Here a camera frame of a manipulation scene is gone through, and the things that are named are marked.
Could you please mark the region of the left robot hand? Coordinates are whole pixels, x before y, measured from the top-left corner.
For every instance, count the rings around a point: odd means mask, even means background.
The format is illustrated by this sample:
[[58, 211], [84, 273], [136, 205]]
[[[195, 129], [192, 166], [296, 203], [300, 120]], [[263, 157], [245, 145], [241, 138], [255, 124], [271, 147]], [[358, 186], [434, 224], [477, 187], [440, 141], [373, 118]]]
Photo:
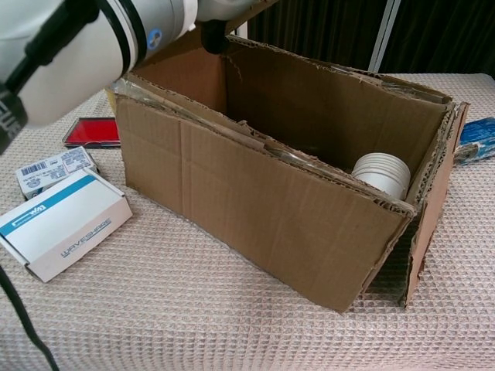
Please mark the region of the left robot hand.
[[202, 0], [196, 20], [200, 23], [202, 47], [211, 54], [227, 48], [227, 36], [276, 1]]

